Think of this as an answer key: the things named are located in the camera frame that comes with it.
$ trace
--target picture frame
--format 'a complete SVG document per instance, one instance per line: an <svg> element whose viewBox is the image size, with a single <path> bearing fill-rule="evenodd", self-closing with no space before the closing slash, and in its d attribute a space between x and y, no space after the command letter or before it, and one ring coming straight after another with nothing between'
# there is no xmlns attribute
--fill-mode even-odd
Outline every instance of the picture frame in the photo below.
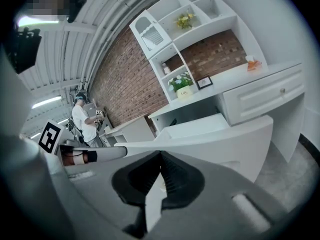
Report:
<svg viewBox="0 0 320 240"><path fill-rule="evenodd" d="M212 86L214 83L211 81L211 78L209 76L206 76L196 82L198 85L199 90L206 88L208 86Z"/></svg>

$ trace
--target gray floor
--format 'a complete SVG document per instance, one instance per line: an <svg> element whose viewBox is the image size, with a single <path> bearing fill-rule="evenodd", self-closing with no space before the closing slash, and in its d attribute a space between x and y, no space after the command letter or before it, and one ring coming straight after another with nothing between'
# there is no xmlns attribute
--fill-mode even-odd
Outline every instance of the gray floor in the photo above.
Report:
<svg viewBox="0 0 320 240"><path fill-rule="evenodd" d="M308 199L318 181L319 171L316 161L299 142L289 163L271 143L255 183L291 211Z"/></svg>

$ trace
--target ceiling light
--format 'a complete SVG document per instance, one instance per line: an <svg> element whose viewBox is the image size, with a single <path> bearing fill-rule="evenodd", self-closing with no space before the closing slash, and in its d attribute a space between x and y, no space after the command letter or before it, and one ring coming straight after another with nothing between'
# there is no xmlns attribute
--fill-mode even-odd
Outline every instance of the ceiling light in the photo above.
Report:
<svg viewBox="0 0 320 240"><path fill-rule="evenodd" d="M32 108L35 109L35 108L40 107L40 106L42 106L42 105L44 105L44 104L47 104L47 103L50 103L50 102L59 101L59 100L61 100L61 99L62 99L62 97L59 95L59 96L57 96L57 97L50 98L50 99L47 99L47 100L45 100L45 101L41 101L41 102L39 102L39 103L37 103L37 104L34 104L34 105L32 106Z"/></svg>
<svg viewBox="0 0 320 240"><path fill-rule="evenodd" d="M58 122L58 124L61 124L61 123L65 122L65 121L67 121L67 120L69 120L69 118L62 120L61 122Z"/></svg>
<svg viewBox="0 0 320 240"><path fill-rule="evenodd" d="M38 132L36 135L33 135L30 139L37 137L39 134L41 134L41 132Z"/></svg>
<svg viewBox="0 0 320 240"><path fill-rule="evenodd" d="M37 19L37 18L30 18L28 16L24 16L22 17L19 22L18 22L18 26L22 27L22 26L28 26L28 25L34 25L34 24L44 24L44 23L59 23L58 20L41 20L41 19Z"/></svg>

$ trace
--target red brick wall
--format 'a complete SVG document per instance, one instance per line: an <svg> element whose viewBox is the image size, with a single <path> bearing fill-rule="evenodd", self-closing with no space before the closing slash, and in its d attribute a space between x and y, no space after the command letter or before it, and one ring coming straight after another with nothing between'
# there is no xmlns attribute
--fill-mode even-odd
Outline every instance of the red brick wall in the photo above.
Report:
<svg viewBox="0 0 320 240"><path fill-rule="evenodd" d="M212 77L247 63L246 52L231 30L203 39L181 51L195 81ZM178 55L166 62L174 70L181 66Z"/></svg>
<svg viewBox="0 0 320 240"><path fill-rule="evenodd" d="M246 63L245 51L231 30L213 35L181 51L195 80ZM180 58L167 65L178 68ZM151 114L167 98L129 26L114 41L97 71L89 97L104 106L113 127Z"/></svg>

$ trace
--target white wall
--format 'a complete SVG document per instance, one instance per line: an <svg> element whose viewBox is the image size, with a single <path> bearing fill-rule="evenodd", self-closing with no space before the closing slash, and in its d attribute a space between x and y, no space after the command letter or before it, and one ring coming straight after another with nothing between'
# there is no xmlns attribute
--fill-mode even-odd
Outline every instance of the white wall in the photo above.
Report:
<svg viewBox="0 0 320 240"><path fill-rule="evenodd" d="M304 134L320 150L319 47L290 0L223 0L247 24L267 63L300 60L305 69Z"/></svg>

